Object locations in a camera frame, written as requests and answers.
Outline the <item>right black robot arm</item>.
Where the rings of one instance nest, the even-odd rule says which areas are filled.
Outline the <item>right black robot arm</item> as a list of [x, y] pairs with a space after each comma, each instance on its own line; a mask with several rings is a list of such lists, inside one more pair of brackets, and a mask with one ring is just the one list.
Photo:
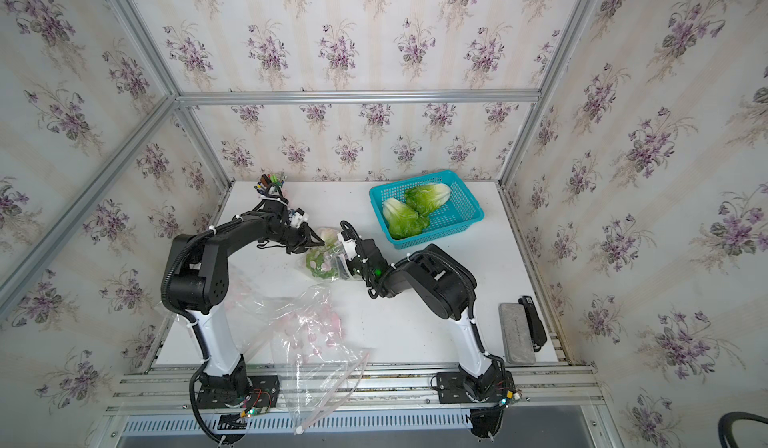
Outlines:
[[458, 381], [471, 402], [489, 402], [499, 395], [500, 406], [521, 399], [504, 360], [484, 346], [475, 302], [477, 281], [435, 244], [404, 259], [388, 262], [372, 239], [363, 239], [347, 221], [340, 222], [338, 240], [347, 270], [365, 283], [370, 298], [394, 298], [415, 292], [427, 308], [449, 323], [458, 353]]

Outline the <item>chinese cabbage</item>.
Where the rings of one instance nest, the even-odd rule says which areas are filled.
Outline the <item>chinese cabbage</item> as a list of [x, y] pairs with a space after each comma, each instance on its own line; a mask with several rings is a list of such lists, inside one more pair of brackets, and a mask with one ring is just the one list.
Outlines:
[[305, 268], [312, 278], [333, 282], [341, 278], [339, 258], [341, 247], [337, 242], [326, 242], [324, 246], [307, 251]]
[[451, 189], [443, 183], [409, 188], [404, 193], [407, 206], [422, 216], [428, 216], [443, 207], [451, 197]]
[[387, 223], [388, 232], [394, 240], [418, 236], [430, 225], [428, 217], [419, 214], [395, 198], [386, 199], [381, 211]]

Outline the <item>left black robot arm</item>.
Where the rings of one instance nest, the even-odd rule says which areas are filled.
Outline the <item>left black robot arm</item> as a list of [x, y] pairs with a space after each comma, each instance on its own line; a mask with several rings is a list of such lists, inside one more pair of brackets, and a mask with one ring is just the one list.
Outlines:
[[230, 284], [228, 259], [251, 244], [294, 255], [325, 242], [309, 226], [303, 210], [291, 209], [280, 194], [263, 195], [255, 208], [219, 226], [174, 238], [160, 284], [162, 305], [187, 322], [200, 349], [201, 365], [188, 384], [190, 407], [203, 433], [219, 447], [232, 447], [242, 437], [209, 427], [200, 413], [197, 389], [233, 395], [239, 401], [253, 392], [244, 354], [235, 345], [223, 306]]

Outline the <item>teal plastic basket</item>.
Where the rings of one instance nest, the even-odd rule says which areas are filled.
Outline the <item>teal plastic basket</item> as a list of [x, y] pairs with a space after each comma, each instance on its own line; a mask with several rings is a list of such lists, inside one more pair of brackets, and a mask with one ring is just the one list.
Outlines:
[[398, 250], [461, 233], [484, 219], [479, 202], [452, 171], [380, 185], [369, 198], [382, 231]]

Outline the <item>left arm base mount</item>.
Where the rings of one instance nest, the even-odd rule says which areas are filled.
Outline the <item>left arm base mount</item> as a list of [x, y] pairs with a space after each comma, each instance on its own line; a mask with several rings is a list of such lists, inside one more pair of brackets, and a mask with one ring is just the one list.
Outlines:
[[200, 409], [230, 409], [255, 413], [275, 408], [280, 397], [281, 385], [276, 375], [248, 376], [249, 382], [243, 394], [236, 391], [201, 387], [196, 394]]

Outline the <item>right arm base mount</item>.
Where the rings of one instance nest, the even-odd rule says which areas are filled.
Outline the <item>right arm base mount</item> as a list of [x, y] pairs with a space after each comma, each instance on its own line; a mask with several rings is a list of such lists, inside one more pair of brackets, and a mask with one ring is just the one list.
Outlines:
[[516, 403], [522, 396], [512, 375], [490, 367], [480, 377], [463, 370], [438, 372], [430, 383], [440, 404], [495, 403], [500, 406]]

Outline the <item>zip-top bag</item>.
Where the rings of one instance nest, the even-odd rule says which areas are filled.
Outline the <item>zip-top bag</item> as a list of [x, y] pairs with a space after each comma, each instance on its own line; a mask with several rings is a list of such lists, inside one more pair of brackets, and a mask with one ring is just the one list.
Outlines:
[[347, 266], [346, 251], [339, 240], [340, 230], [322, 227], [316, 233], [324, 245], [312, 247], [301, 255], [298, 270], [318, 282], [351, 281], [355, 275]]
[[[292, 297], [266, 293], [267, 281], [243, 269], [230, 269], [230, 286], [223, 302], [230, 333], [238, 352], [248, 363], [270, 363], [271, 324]], [[171, 314], [172, 322], [155, 360], [156, 366], [192, 366], [202, 361], [193, 330], [183, 317]]]
[[347, 343], [331, 289], [307, 289], [271, 324], [270, 349], [296, 435], [330, 416], [358, 388], [370, 352]]

